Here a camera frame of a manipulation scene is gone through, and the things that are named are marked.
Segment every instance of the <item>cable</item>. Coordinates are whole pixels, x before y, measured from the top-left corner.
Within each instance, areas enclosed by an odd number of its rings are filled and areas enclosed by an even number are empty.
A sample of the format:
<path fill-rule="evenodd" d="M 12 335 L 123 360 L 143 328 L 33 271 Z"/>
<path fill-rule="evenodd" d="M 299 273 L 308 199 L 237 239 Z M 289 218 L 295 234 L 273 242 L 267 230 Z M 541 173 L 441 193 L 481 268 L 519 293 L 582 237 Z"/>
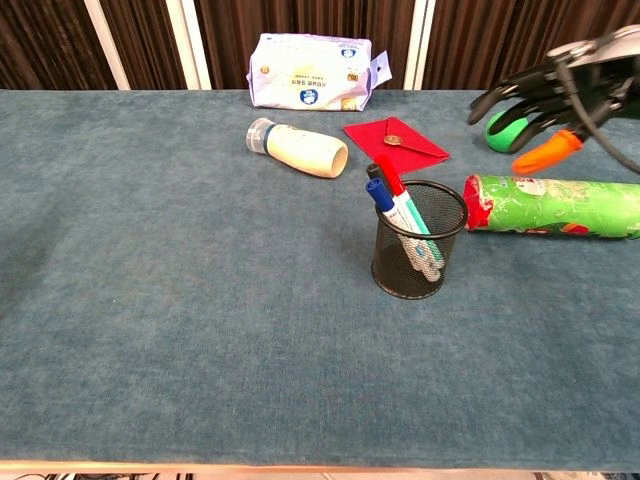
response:
<path fill-rule="evenodd" d="M 620 150 L 618 150 L 607 137 L 602 134 L 600 129 L 593 123 L 591 120 L 591 116 L 585 110 L 580 97 L 578 97 L 577 89 L 575 82 L 573 81 L 573 75 L 567 66 L 567 63 L 564 59 L 560 59 L 556 63 L 556 72 L 558 74 L 558 79 L 562 84 L 562 88 L 566 92 L 569 97 L 569 101 L 571 102 L 571 106 L 578 115 L 580 121 L 587 127 L 589 133 L 593 135 L 593 137 L 598 141 L 598 143 L 606 150 L 606 152 L 611 155 L 613 158 L 618 160 L 622 165 L 627 167 L 629 170 L 640 175 L 640 165 L 638 165 L 635 161 L 631 160 L 625 154 L 623 154 Z"/>

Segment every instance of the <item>wet wipes package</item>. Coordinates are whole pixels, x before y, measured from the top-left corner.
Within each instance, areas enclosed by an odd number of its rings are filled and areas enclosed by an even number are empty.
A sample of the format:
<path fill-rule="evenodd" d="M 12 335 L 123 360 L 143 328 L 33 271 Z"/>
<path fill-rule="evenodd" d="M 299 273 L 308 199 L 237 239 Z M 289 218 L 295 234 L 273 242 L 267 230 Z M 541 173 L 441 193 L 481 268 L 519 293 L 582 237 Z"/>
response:
<path fill-rule="evenodd" d="M 249 62 L 255 107 L 362 111 L 391 78 L 384 51 L 371 60 L 367 39 L 263 33 Z"/>

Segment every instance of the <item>green fingertip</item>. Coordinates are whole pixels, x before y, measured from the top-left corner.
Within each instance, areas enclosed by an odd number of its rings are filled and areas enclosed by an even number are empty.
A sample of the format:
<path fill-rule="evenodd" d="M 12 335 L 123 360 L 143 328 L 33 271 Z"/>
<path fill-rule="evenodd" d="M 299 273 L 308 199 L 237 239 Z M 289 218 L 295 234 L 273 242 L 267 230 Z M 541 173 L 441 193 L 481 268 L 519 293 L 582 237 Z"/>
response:
<path fill-rule="evenodd" d="M 513 143 L 513 140 L 520 135 L 520 132 L 525 129 L 525 127 L 529 124 L 526 118 L 519 118 L 515 122 L 511 122 L 511 124 L 504 128 L 502 131 L 496 133 L 495 135 L 489 134 L 489 129 L 491 125 L 493 125 L 498 118 L 502 116 L 504 112 L 498 112 L 489 123 L 487 123 L 487 128 L 485 130 L 485 136 L 487 138 L 487 143 L 489 147 L 491 147 L 496 152 L 507 153 L 509 151 L 509 147 Z"/>

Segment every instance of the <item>blue marker cap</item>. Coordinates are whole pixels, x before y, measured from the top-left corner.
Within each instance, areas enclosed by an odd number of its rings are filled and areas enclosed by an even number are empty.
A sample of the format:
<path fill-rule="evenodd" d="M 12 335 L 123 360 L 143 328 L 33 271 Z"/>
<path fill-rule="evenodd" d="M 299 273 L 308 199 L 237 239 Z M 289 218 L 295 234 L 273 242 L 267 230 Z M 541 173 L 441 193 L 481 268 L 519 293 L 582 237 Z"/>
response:
<path fill-rule="evenodd" d="M 376 201 L 376 205 L 378 205 L 378 208 L 383 212 L 388 212 L 395 205 L 389 190 L 387 190 L 387 187 L 384 186 L 384 183 L 382 183 L 382 180 L 379 178 L 374 178 L 367 182 L 367 192 L 369 192 L 371 198 Z"/>

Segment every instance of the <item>orange fingertip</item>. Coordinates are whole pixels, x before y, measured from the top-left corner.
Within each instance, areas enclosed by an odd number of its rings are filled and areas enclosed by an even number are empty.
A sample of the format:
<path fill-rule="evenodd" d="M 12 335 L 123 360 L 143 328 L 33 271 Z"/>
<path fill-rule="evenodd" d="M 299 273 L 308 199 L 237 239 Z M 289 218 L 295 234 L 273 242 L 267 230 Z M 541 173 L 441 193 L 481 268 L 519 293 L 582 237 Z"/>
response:
<path fill-rule="evenodd" d="M 547 143 L 517 158 L 512 168 L 518 175 L 539 172 L 560 163 L 581 148 L 582 140 L 569 130 L 560 130 Z"/>

